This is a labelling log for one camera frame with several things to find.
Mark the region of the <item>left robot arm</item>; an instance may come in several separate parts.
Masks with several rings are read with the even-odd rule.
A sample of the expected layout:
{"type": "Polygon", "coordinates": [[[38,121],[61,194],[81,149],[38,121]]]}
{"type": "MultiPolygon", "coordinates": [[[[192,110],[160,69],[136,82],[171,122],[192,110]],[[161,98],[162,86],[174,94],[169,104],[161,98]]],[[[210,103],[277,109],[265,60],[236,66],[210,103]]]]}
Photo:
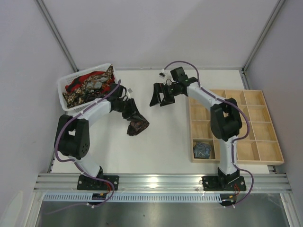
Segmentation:
{"type": "Polygon", "coordinates": [[[104,177],[102,167],[89,154],[90,126],[112,111],[121,113],[129,121],[129,136],[136,136],[149,126],[135,100],[127,95],[127,89],[120,83],[111,84],[108,91],[84,110],[74,115],[63,114],[59,118],[54,142],[55,157],[61,163],[73,163],[80,170],[80,190],[103,187],[114,190],[113,184],[104,177]]]}

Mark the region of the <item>dark paisley necktie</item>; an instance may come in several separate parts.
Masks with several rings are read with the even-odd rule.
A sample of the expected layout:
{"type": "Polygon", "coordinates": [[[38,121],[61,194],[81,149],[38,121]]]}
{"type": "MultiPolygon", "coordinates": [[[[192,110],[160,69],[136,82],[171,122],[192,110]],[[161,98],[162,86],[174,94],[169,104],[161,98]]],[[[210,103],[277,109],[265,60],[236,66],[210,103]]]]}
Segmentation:
{"type": "Polygon", "coordinates": [[[127,135],[137,136],[149,127],[150,123],[147,120],[131,121],[127,128],[127,135]]]}

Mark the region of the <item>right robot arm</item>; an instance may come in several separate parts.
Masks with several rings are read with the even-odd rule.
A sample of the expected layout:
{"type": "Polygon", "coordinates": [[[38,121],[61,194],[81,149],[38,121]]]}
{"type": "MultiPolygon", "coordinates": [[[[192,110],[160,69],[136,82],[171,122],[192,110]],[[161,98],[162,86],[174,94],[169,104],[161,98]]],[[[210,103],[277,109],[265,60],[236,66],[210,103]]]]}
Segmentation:
{"type": "Polygon", "coordinates": [[[200,85],[199,77],[188,77],[182,67],[160,76],[167,81],[154,83],[150,106],[165,106],[175,103],[175,97],[185,95],[196,100],[210,112],[210,128],[220,143],[220,163],[217,177],[203,180],[206,190],[230,191],[240,178],[236,160],[236,142],[242,121],[235,99],[224,99],[200,85]]]}

